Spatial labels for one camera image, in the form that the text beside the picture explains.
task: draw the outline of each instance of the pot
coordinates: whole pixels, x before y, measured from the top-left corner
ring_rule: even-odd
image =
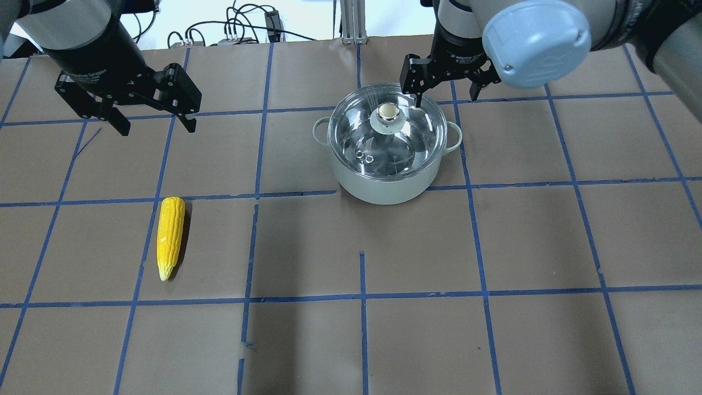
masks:
[[[326,142],[317,128],[329,123]],[[458,142],[446,147],[448,128]],[[312,136],[328,147],[331,168],[341,186],[376,205],[395,205],[421,194],[439,171],[444,155],[463,140],[461,128],[448,122],[427,96],[422,107],[404,95],[399,84],[377,84],[346,96],[331,117],[312,127]]]

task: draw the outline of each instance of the black cable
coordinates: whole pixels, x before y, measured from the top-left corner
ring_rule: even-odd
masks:
[[[197,32],[197,34],[199,34],[200,37],[202,37],[202,46],[207,46],[205,44],[205,36],[202,34],[202,32],[200,32],[198,29],[195,29],[195,28],[190,29],[190,41],[192,41],[192,43],[195,44],[195,40],[192,38],[193,31]]]
[[[244,19],[246,20],[246,23],[248,23],[248,26],[251,26],[251,21],[249,20],[249,17],[244,15],[244,14],[241,14],[241,16],[244,17]],[[237,18],[237,14],[234,14],[234,20],[236,20],[237,22],[240,22],[239,19]],[[253,33],[253,38],[256,39],[256,41],[258,41],[258,34],[256,34],[256,30],[253,27],[251,28],[251,32]]]
[[[234,7],[227,7],[227,21],[230,20],[230,19],[232,19],[232,18],[229,18],[229,10],[232,10],[232,11],[234,11],[235,13],[237,12],[237,9],[236,9],[236,8],[234,8]],[[231,31],[232,31],[231,25],[226,24],[226,25],[224,26],[225,29],[227,29],[228,27],[229,27],[229,31],[231,32]],[[234,35],[236,35],[236,36],[238,36],[238,37],[243,37],[243,36],[245,36],[245,35],[246,35],[246,28],[243,27],[243,26],[241,27],[241,36],[239,36],[239,33],[237,32],[237,26],[235,25],[235,26],[234,26]]]
[[[151,26],[154,25],[154,22],[155,22],[155,21],[156,21],[156,11],[153,11],[152,14],[151,14],[151,22],[149,22],[149,25],[146,27],[146,29],[144,29],[143,32],[140,32],[139,35],[138,35],[137,37],[135,37],[136,42],[139,42],[139,40],[141,39],[141,37],[142,37],[144,34],[146,34],[146,32],[148,32],[149,29],[151,29]]]
[[[169,48],[171,47],[171,36],[173,36],[174,34],[175,34],[176,36],[178,36],[178,38],[180,39],[180,42],[183,42],[183,36],[181,36],[180,33],[178,33],[178,32],[171,32],[170,34],[168,34],[168,47],[169,47]]]
[[[132,37],[132,40],[137,40],[142,33],[141,32],[141,20],[139,20],[139,17],[136,14],[132,14],[132,15],[134,15],[134,18],[136,18],[136,22],[139,24],[139,34],[137,34],[136,37]]]
[[[247,27],[250,27],[251,29],[264,29],[264,30],[268,30],[269,32],[279,32],[279,33],[292,34],[293,36],[295,36],[295,37],[300,37],[301,39],[306,39],[306,40],[310,40],[310,41],[316,41],[316,39],[313,39],[312,37],[303,36],[303,35],[301,35],[301,34],[293,33],[293,32],[290,32],[290,31],[288,31],[288,30],[274,29],[274,28],[272,28],[272,27],[245,25],[245,24],[243,24],[243,23],[241,23],[241,22],[236,22],[236,21],[234,21],[234,22],[230,22],[230,21],[225,22],[225,21],[223,21],[223,20],[204,20],[204,21],[202,21],[202,22],[198,22],[198,23],[195,23],[195,24],[193,24],[193,25],[190,25],[185,31],[187,32],[187,31],[189,31],[190,29],[192,29],[193,27],[200,26],[200,25],[204,25],[204,24],[206,24],[206,23],[222,23],[222,24],[224,24],[224,25],[226,25],[226,24],[228,24],[228,23],[231,23],[231,24],[233,24],[233,25],[238,25],[238,26],[247,26]]]

